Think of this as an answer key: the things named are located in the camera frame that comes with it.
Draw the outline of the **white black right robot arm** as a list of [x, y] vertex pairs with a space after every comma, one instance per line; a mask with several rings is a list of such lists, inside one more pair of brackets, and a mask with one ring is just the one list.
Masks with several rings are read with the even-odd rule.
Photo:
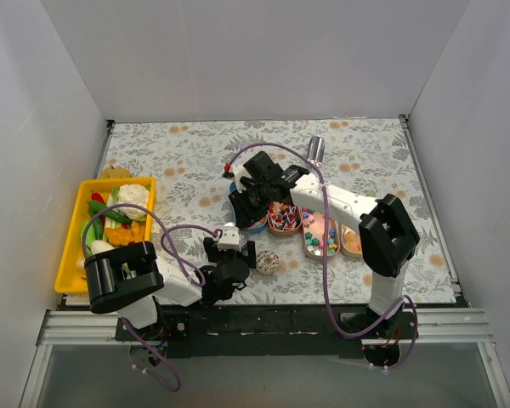
[[372, 272], [366, 320], [376, 337], [387, 337], [399, 326], [405, 268], [420, 241], [402, 201], [394, 195], [375, 199], [325, 183], [319, 169], [291, 165], [282, 168], [264, 151], [240, 166], [229, 162], [224, 177], [235, 182], [229, 194], [235, 224], [245, 230], [275, 202], [322, 213], [360, 237], [362, 257]]

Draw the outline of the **beige gummy candy tray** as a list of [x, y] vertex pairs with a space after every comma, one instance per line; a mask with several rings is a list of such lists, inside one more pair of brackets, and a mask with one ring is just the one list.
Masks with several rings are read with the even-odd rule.
[[349, 258], [362, 259], [360, 237], [349, 227], [340, 225], [341, 252]]

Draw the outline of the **clear glass jar lid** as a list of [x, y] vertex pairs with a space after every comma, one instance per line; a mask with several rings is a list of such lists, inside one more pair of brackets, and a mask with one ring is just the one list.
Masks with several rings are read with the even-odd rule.
[[227, 232], [227, 231], [232, 231], [232, 232], [235, 232], [235, 233], [239, 233], [241, 232], [241, 229], [239, 229], [235, 223], [233, 222], [228, 222], [224, 225], [223, 227], [223, 232]]

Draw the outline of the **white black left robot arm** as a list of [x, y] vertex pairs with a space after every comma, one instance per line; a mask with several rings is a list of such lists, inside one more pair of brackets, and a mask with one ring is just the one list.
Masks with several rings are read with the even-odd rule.
[[231, 299], [246, 287], [250, 270], [256, 267], [255, 242], [242, 242], [236, 251], [206, 238], [203, 246], [210, 264], [201, 268], [206, 284], [198, 287], [177, 266], [159, 257], [148, 241], [118, 248], [93, 241], [91, 255], [84, 261], [90, 311], [96, 315], [117, 312], [142, 338], [153, 340], [164, 328], [157, 313], [159, 304], [211, 307]]

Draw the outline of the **blue candy tray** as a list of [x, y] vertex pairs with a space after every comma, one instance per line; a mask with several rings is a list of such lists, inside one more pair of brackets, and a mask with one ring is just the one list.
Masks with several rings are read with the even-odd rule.
[[[232, 194], [234, 191], [236, 191], [236, 185], [235, 185], [235, 182], [231, 182], [230, 185], [229, 185], [229, 192], [230, 192], [230, 194]], [[247, 231], [250, 234], [258, 234], [258, 233], [263, 232], [264, 229], [266, 228], [266, 226], [267, 226], [267, 218], [266, 217], [262, 217], [255, 224], [250, 226], [247, 229]]]

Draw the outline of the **pink lollipop tray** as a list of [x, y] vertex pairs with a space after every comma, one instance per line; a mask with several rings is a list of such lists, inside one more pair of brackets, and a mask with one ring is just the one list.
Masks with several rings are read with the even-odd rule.
[[269, 232], [277, 237], [295, 235], [302, 224], [299, 208], [282, 202], [273, 202], [267, 211]]

